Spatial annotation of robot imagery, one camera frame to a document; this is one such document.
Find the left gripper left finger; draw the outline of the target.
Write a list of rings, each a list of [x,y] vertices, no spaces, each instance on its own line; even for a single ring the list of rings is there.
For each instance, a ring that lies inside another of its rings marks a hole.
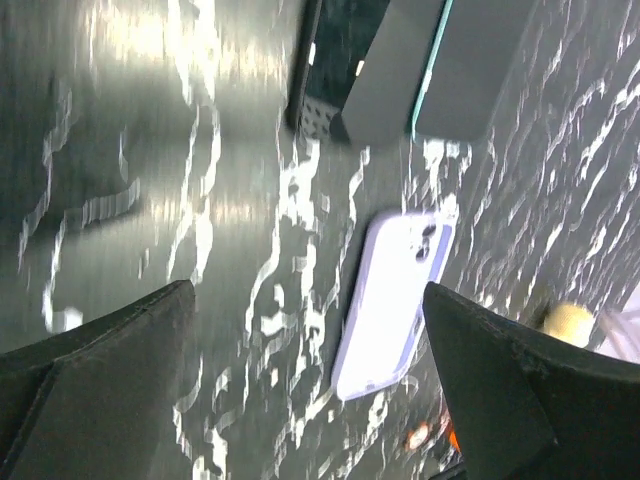
[[[147,478],[194,312],[193,284],[175,281],[2,354],[2,478]]]

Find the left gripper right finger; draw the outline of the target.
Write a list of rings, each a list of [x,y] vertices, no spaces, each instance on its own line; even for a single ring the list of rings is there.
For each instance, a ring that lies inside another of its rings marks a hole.
[[[462,455],[451,479],[636,479],[639,367],[429,283],[423,312]]]

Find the lilac phone case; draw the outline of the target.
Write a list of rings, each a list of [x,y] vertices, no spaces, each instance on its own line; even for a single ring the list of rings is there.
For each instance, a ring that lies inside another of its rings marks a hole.
[[[399,382],[424,331],[422,299],[439,282],[457,216],[439,211],[385,213],[370,223],[331,386],[342,401]]]

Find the black smartphone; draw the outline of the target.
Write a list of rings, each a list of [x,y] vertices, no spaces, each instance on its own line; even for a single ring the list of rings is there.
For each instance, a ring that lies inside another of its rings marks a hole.
[[[474,142],[486,135],[535,6],[527,0],[444,4],[412,114],[413,138]]]

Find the dark phone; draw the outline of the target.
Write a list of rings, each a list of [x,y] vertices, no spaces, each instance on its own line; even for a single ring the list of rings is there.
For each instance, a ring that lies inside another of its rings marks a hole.
[[[450,1],[310,1],[288,106],[303,137],[382,146],[414,123]]]

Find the orange elbow pipe piece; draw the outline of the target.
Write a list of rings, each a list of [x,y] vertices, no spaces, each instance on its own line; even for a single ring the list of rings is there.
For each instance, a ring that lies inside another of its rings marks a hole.
[[[443,420],[443,425],[445,427],[445,433],[446,433],[446,438],[447,441],[449,443],[449,445],[451,447],[453,447],[457,452],[460,451],[460,447],[457,441],[457,436],[453,427],[453,423],[451,421],[451,418],[449,416],[447,416],[444,420]]]

